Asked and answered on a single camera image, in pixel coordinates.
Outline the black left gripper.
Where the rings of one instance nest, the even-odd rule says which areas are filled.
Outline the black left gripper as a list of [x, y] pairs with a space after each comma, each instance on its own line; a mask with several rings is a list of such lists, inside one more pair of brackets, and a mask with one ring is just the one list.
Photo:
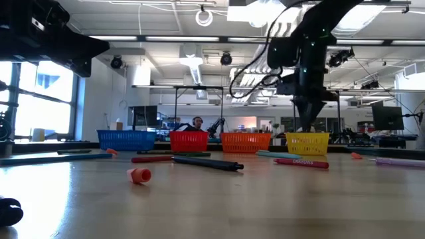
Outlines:
[[90, 77], [92, 58], [109, 50], [110, 44], [68, 32], [69, 20], [70, 14], [56, 0], [0, 0], [0, 61], [50, 60], [82, 78]]

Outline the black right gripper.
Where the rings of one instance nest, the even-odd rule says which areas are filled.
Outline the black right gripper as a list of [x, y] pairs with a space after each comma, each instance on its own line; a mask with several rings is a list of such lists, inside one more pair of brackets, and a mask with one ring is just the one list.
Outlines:
[[299, 120], [302, 132], [310, 132], [311, 126], [315, 123], [317, 116], [320, 114], [326, 102], [336, 102], [339, 97], [336, 92], [326, 90], [323, 82], [309, 81], [305, 79], [305, 72], [296, 68], [294, 73], [281, 76], [276, 83], [277, 95], [293, 95], [304, 97], [311, 102], [310, 122], [309, 122], [309, 102], [305, 99], [295, 99], [294, 104], [298, 110]]

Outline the magenta crayon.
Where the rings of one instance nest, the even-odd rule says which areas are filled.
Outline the magenta crayon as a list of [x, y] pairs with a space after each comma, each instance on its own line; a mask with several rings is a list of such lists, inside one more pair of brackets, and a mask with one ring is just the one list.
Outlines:
[[302, 167], [314, 167], [320, 169], [328, 169], [329, 163], [320, 161], [308, 161], [302, 159], [274, 159], [274, 162], [281, 165], [295, 165]]

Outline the light blue pen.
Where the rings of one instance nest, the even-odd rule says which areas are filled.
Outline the light blue pen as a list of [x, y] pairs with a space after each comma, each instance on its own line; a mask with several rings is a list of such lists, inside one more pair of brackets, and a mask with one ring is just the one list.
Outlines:
[[285, 158], [285, 159], [301, 159], [301, 156], [294, 155], [290, 153], [282, 153], [282, 152], [271, 152], [271, 151], [257, 151], [257, 155], [265, 156], [265, 157], [275, 157], [275, 158]]

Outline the purple pen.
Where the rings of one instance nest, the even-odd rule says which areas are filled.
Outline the purple pen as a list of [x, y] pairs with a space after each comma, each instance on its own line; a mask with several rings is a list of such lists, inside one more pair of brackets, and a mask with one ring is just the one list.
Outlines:
[[371, 159], [376, 165], [396, 165], [403, 167], [421, 167], [425, 168], [425, 161], [410, 160], [410, 159], [392, 159], [392, 158], [380, 158]]

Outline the long dark green marker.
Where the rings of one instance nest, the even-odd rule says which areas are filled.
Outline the long dark green marker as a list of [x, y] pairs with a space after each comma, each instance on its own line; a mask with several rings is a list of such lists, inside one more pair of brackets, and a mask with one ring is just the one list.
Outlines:
[[89, 154], [35, 154], [35, 155], [15, 155], [10, 158], [0, 159], [0, 166], [14, 165], [33, 165], [41, 163], [55, 163], [63, 161], [78, 161], [87, 159], [109, 159], [112, 158], [110, 153], [89, 153]]

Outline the black pen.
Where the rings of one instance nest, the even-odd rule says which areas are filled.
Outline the black pen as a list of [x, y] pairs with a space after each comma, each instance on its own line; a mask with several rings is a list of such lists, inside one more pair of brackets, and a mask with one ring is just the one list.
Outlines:
[[174, 156], [172, 157], [173, 161], [176, 163], [196, 165], [201, 167], [208, 167], [213, 169], [219, 169], [223, 171], [237, 171], [243, 170], [244, 165], [231, 162], [231, 161], [218, 161], [212, 159], [201, 159], [196, 157], [184, 157], [184, 156]]
[[24, 212], [18, 200], [0, 197], [0, 228], [18, 223], [23, 214]]

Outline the red crayon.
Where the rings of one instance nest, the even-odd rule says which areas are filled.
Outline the red crayon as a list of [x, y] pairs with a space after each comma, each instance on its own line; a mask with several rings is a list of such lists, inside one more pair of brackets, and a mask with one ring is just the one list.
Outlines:
[[156, 163], [162, 161], [172, 161], [172, 156], [154, 156], [154, 157], [133, 157], [132, 163]]

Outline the yellow plastic bin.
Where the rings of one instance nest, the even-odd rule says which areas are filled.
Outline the yellow plastic bin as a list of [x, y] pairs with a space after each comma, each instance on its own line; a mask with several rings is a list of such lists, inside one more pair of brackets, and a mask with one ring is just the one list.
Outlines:
[[329, 133], [287, 133], [286, 141], [291, 154], [324, 156], [328, 150]]

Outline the orange plastic bin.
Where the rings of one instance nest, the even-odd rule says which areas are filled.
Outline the orange plastic bin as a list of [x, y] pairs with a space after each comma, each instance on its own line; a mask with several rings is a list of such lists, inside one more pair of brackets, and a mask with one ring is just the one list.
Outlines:
[[267, 151], [272, 138], [271, 133], [222, 133], [220, 135], [225, 153], [256, 153]]

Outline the black computer monitor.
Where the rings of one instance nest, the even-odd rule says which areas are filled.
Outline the black computer monitor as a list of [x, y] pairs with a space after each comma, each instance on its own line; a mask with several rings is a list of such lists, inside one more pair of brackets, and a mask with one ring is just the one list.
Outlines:
[[157, 119], [157, 106], [130, 106], [127, 124], [129, 126], [156, 127], [159, 125]]
[[377, 131], [404, 130], [401, 107], [373, 106], [372, 113]]

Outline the dark background desk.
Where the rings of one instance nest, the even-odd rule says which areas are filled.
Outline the dark background desk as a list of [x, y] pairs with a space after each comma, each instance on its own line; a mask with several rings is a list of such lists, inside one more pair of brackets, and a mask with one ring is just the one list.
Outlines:
[[372, 137], [372, 140], [382, 148], [406, 149], [416, 145], [417, 137], [417, 135], [380, 135]]

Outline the bright ceiling light panel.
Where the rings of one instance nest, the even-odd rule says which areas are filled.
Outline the bright ceiling light panel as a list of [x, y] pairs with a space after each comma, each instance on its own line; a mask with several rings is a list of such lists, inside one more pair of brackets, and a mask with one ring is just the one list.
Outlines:
[[[320, 2], [308, 0], [288, 9], [292, 1], [298, 0], [229, 0], [227, 20], [246, 22], [254, 28], [269, 27], [272, 21], [296, 27], [305, 13]], [[382, 3], [365, 0], [348, 11], [332, 33], [337, 37], [351, 37], [368, 26], [385, 9], [386, 5]]]

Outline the white ceiling duct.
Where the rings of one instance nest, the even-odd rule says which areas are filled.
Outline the white ceiling duct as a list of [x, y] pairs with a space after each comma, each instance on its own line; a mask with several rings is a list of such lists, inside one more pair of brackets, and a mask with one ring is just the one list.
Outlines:
[[195, 43], [184, 43], [179, 49], [179, 62], [188, 66], [194, 84], [202, 83], [200, 66], [203, 64], [202, 47]]

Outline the white wall air unit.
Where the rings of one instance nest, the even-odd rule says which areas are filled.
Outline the white wall air unit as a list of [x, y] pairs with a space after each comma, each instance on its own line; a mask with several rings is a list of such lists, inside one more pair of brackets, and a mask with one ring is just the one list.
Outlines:
[[416, 74], [425, 73], [425, 61], [415, 62], [404, 67], [403, 76], [409, 78]]

